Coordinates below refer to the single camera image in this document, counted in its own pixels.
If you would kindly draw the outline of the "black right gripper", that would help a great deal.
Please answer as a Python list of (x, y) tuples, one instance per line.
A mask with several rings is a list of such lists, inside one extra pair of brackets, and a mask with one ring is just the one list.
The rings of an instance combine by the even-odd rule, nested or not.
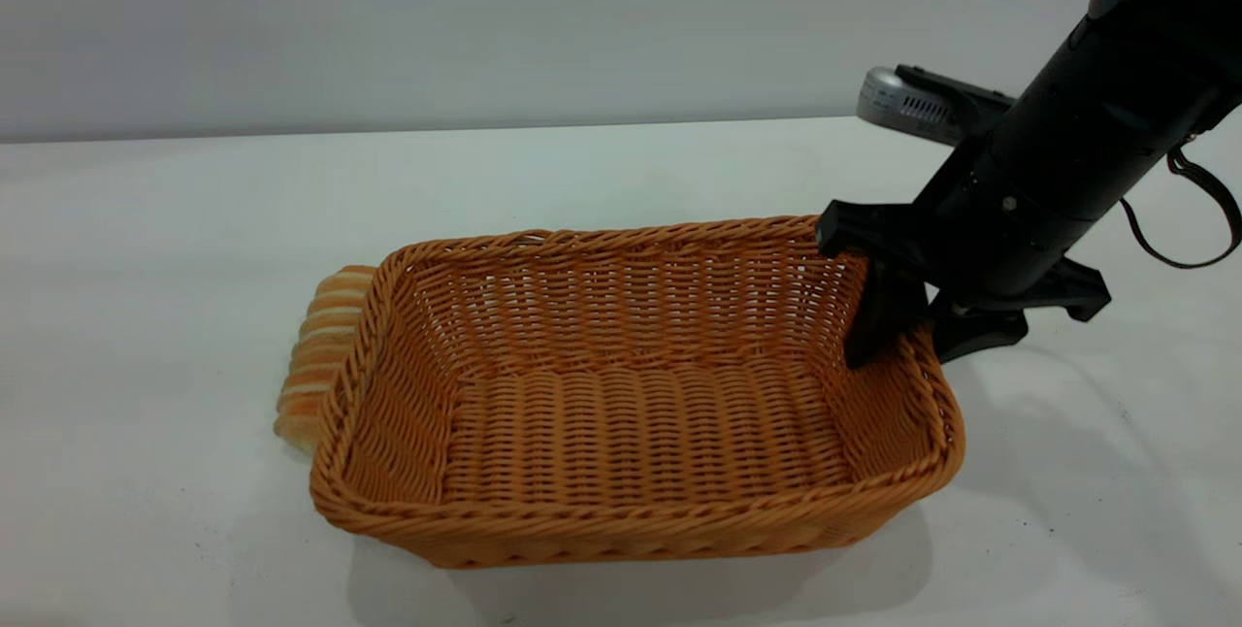
[(1108, 102), (1022, 102), (959, 144), (913, 202), (833, 201), (818, 248), (869, 256), (846, 365), (864, 368), (927, 320), (927, 286), (939, 363), (1015, 346), (1027, 309), (1092, 320), (1112, 295), (1067, 255), (1112, 202)]

